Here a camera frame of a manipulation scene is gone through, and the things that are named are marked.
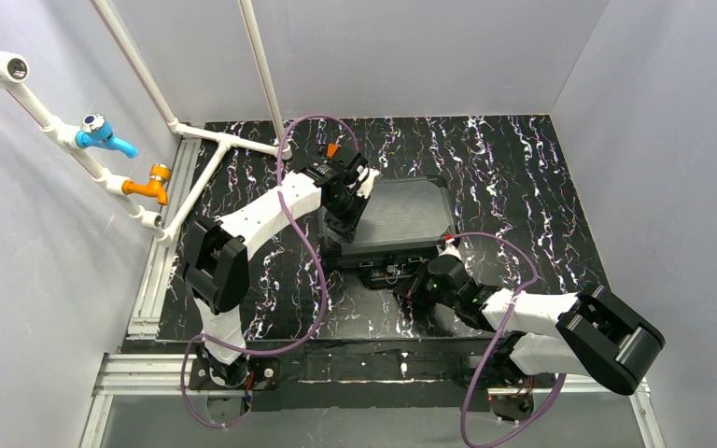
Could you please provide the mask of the black poker set case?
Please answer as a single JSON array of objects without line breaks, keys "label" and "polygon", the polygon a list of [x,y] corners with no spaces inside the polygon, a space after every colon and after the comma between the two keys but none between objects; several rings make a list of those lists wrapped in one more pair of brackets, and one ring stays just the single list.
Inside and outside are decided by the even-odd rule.
[{"label": "black poker set case", "polygon": [[437,256],[438,241],[459,232],[455,195],[439,175],[385,179],[372,195],[351,242],[318,212],[320,259],[327,273],[355,273],[368,289],[392,289]]}]

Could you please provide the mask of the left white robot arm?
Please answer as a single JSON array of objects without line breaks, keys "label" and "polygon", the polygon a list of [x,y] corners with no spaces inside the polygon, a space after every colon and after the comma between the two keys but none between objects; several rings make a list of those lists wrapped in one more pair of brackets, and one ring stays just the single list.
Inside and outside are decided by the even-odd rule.
[{"label": "left white robot arm", "polygon": [[228,388],[247,377],[240,305],[249,289],[249,263],[286,227],[304,233],[297,221],[318,210],[326,225],[353,240],[379,171],[355,149],[331,146],[281,175],[273,189],[243,208],[217,219],[200,218],[187,231],[187,252],[177,270],[199,311],[203,329],[196,357],[206,376]]}]

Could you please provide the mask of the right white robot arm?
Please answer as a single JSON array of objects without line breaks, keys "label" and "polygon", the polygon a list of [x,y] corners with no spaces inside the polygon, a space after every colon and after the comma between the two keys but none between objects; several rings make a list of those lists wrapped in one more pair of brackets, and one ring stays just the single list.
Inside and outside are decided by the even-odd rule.
[{"label": "right white robot arm", "polygon": [[455,255],[424,262],[393,293],[419,307],[444,305],[468,327],[499,333],[488,375],[508,385],[573,374],[629,396],[666,345],[664,335],[608,287],[514,293],[478,282]]}]

